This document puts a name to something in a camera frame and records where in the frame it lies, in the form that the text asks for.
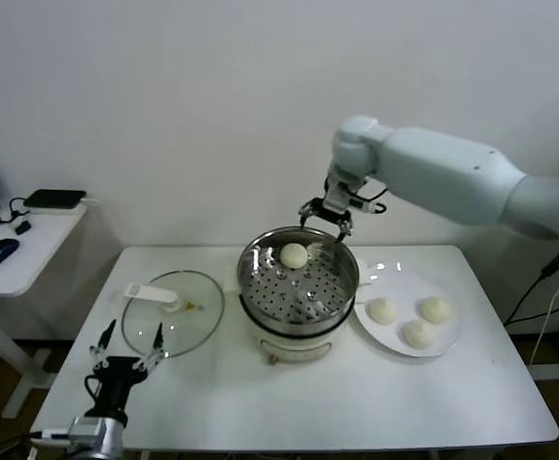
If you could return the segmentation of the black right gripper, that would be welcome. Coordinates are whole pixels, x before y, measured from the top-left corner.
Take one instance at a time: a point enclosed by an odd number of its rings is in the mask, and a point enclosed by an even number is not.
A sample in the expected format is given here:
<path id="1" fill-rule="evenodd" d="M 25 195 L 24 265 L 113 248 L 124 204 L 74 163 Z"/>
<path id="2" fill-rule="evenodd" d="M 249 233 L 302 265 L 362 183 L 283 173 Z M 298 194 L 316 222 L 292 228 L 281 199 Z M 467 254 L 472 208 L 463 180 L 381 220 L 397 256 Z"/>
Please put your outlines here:
<path id="1" fill-rule="evenodd" d="M 298 210 L 299 225 L 303 228 L 307 220 L 316 217 L 338 227 L 336 242 L 343 242 L 353 233 L 350 211 L 352 191 L 344 182 L 327 176 L 324 180 L 323 197 L 314 197 Z"/>

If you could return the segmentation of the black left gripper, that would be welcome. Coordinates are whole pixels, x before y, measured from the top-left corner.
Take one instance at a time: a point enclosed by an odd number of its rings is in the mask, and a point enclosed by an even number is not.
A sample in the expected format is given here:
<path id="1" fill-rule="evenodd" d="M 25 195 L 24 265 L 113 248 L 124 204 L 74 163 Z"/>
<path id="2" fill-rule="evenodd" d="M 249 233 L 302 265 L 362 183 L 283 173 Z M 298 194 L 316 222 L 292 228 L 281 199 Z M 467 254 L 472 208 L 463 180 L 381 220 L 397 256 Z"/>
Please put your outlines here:
<path id="1" fill-rule="evenodd" d="M 130 390 L 143 382 L 148 372 L 165 359 L 163 324 L 159 323 L 151 351 L 140 358 L 128 356 L 109 356 L 106 351 L 112 337 L 116 320 L 113 319 L 101 333 L 96 345 L 90 347 L 93 359 L 91 376 L 99 383 L 97 395 L 93 398 L 91 416 L 98 418 L 126 418 L 126 406 Z"/>

